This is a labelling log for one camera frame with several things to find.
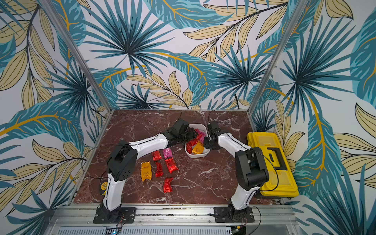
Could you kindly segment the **pink tea bag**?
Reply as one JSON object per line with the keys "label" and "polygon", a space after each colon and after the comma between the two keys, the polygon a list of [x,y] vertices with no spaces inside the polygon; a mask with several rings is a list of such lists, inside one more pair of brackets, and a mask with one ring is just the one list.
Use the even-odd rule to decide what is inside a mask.
{"label": "pink tea bag", "polygon": [[201,142],[202,144],[204,143],[204,138],[207,136],[206,132],[203,131],[203,130],[200,130],[200,129],[196,129],[197,131],[197,138],[198,138],[198,141]]}
{"label": "pink tea bag", "polygon": [[172,158],[173,157],[172,150],[170,148],[163,149],[163,156],[165,160]]}

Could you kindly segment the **small red tea bag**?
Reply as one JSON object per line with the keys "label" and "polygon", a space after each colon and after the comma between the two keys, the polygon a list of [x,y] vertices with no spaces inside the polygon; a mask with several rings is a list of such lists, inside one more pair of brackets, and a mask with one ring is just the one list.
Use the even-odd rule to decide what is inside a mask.
{"label": "small red tea bag", "polygon": [[153,160],[156,162],[156,161],[159,161],[162,159],[162,156],[160,154],[160,152],[157,150],[157,151],[154,151],[152,152],[152,157],[153,157]]}

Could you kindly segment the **wide red tea bag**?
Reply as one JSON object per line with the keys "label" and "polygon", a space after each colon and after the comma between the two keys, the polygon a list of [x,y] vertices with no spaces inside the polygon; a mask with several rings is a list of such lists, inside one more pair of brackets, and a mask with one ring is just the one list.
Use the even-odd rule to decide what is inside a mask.
{"label": "wide red tea bag", "polygon": [[173,157],[165,159],[165,163],[170,174],[172,174],[174,171],[179,170]]}

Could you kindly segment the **narrow red tea bag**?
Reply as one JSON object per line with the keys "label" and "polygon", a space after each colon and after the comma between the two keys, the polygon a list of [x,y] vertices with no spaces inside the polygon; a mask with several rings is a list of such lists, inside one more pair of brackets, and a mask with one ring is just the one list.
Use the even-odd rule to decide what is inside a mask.
{"label": "narrow red tea bag", "polygon": [[157,167],[155,176],[157,178],[162,177],[164,175],[162,164],[160,162],[155,162],[155,164]]}

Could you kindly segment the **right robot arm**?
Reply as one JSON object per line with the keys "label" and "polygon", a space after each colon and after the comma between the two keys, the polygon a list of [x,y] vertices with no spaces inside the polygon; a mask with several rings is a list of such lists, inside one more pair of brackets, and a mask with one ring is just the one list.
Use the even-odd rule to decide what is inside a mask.
{"label": "right robot arm", "polygon": [[231,197],[232,208],[243,210],[255,193],[269,180],[264,155],[259,147],[252,148],[219,127],[216,121],[207,124],[209,135],[204,138],[204,147],[212,150],[227,150],[235,158],[238,186]]}

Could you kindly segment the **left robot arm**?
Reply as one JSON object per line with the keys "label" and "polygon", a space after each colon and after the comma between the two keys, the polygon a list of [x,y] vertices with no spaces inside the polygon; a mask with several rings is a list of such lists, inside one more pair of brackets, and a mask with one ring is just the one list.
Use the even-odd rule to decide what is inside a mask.
{"label": "left robot arm", "polygon": [[178,119],[169,129],[150,138],[127,142],[120,141],[107,161],[108,187],[102,201],[109,212],[121,206],[121,195],[125,181],[133,174],[136,161],[141,157],[177,144],[195,139],[197,133],[188,122]]}

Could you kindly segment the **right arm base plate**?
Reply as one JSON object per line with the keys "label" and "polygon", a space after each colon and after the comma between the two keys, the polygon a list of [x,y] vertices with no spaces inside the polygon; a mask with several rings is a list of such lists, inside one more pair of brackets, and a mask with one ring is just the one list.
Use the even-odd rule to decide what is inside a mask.
{"label": "right arm base plate", "polygon": [[231,205],[226,207],[214,207],[213,217],[216,223],[253,223],[255,222],[251,207],[235,210]]}

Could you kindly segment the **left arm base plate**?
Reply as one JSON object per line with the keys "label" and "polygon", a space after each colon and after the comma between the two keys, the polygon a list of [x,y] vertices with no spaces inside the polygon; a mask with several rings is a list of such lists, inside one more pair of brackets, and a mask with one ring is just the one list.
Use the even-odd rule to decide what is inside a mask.
{"label": "left arm base plate", "polygon": [[133,224],[136,208],[118,207],[113,211],[105,207],[98,207],[93,223],[94,224]]}

